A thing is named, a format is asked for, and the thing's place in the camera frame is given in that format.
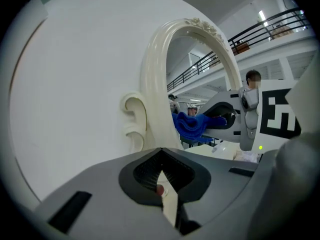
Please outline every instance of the ceiling light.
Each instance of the ceiling light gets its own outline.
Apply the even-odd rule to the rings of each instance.
[[[260,18],[261,18],[262,21],[265,21],[265,20],[266,20],[266,17],[265,17],[264,12],[263,12],[262,10],[259,11],[259,15],[260,15]],[[265,27],[268,26],[268,22],[263,23],[263,25],[264,25]]]

